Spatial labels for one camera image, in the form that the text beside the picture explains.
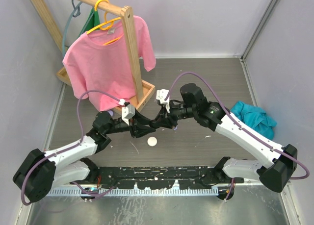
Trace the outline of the white earbud case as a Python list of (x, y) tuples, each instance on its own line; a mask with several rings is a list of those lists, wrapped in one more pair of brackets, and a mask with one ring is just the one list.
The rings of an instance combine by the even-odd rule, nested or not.
[(156, 145), (157, 145), (157, 138), (156, 138), (156, 137), (153, 137), (153, 136), (149, 137), (149, 138), (147, 139), (147, 144), (148, 144), (150, 147), (156, 146)]

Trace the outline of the black earbud case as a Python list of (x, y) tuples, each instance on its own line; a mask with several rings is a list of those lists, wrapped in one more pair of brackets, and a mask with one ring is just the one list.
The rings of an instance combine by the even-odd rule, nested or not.
[(150, 122), (150, 127), (152, 127), (152, 128), (157, 128), (157, 124), (156, 124), (156, 122), (155, 121), (151, 121)]

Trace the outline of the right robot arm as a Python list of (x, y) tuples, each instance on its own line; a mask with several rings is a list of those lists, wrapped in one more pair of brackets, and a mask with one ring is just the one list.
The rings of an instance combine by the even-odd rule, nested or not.
[(157, 124), (173, 128), (178, 120), (194, 118), (199, 125), (229, 138), (255, 157), (253, 161), (223, 157), (215, 166), (219, 182), (240, 177), (259, 180), (273, 192), (283, 191), (297, 167), (296, 147), (291, 144), (284, 147), (263, 137), (219, 103), (207, 101), (194, 83), (180, 88), (181, 102), (170, 100), (168, 93), (165, 89), (157, 90), (156, 100), (161, 106)]

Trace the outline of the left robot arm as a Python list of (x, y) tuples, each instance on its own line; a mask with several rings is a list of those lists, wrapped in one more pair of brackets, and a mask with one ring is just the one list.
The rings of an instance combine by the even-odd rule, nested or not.
[(21, 190), (22, 203), (38, 202), (51, 189), (73, 181), (96, 182), (98, 167), (88, 157), (110, 144), (109, 134), (129, 132), (139, 138), (155, 132), (154, 125), (155, 121), (136, 110), (124, 108), (118, 119), (102, 111), (96, 115), (91, 130), (77, 141), (49, 151), (32, 150), (13, 176), (13, 182)]

